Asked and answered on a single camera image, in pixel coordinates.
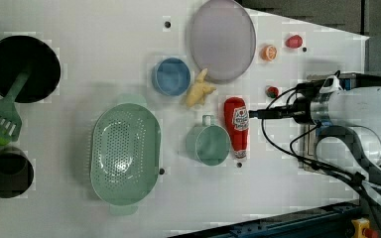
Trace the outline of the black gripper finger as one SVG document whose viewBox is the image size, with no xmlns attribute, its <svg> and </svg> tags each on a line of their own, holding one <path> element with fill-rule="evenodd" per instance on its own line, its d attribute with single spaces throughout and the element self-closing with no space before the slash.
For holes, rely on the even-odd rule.
<svg viewBox="0 0 381 238">
<path fill-rule="evenodd" d="M 250 118 L 257 118 L 257 119 L 281 119 L 281 113 L 278 111 L 273 110 L 250 110 L 249 111 L 249 117 Z"/>
</svg>

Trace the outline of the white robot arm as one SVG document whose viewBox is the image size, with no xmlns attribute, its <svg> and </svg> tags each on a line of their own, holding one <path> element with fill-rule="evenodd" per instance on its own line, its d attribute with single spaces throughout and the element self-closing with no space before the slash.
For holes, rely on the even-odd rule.
<svg viewBox="0 0 381 238">
<path fill-rule="evenodd" d="M 360 133 L 360 145 L 367 158 L 381 166 L 381 86 L 343 90 L 323 87 L 312 94 L 297 86 L 302 97 L 290 105 L 250 110 L 249 117 L 260 120 L 293 118 L 299 124 L 342 127 Z"/>
</svg>

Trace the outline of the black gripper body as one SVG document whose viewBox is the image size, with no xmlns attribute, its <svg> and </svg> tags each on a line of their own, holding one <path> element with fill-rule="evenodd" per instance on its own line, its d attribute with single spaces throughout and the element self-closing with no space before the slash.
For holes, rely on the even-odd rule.
<svg viewBox="0 0 381 238">
<path fill-rule="evenodd" d="M 281 113 L 283 118 L 293 118 L 299 124 L 314 125 L 311 116 L 311 103 L 322 87 L 322 82 L 304 82 L 296 86 L 296 92 L 301 94 L 291 105 L 285 106 Z"/>
</svg>

